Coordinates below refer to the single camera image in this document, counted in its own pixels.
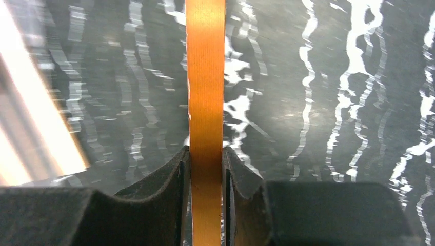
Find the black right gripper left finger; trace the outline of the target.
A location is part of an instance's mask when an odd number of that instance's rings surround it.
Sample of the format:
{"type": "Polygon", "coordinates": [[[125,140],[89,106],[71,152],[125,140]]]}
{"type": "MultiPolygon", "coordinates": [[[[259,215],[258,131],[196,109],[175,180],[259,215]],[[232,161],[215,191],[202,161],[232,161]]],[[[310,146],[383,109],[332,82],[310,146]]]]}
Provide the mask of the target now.
{"type": "Polygon", "coordinates": [[[84,187],[2,187],[1,245],[182,245],[190,153],[107,195],[84,187]]]}

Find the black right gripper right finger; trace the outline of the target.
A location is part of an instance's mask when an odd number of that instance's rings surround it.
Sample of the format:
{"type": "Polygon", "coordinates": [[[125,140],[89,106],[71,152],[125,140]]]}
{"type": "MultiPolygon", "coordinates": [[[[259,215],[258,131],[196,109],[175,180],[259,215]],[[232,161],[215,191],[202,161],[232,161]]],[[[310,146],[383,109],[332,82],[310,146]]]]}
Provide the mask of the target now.
{"type": "Polygon", "coordinates": [[[263,180],[223,149],[225,245],[419,245],[377,183],[263,180]]]}

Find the orange wooden picture frame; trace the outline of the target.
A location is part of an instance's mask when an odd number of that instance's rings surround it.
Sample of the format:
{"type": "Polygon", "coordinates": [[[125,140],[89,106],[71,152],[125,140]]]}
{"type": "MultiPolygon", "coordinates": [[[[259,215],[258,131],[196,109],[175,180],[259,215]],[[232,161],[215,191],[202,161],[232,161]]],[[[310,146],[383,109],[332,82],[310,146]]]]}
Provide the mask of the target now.
{"type": "Polygon", "coordinates": [[[225,2],[186,1],[193,244],[219,245],[225,2]]]}

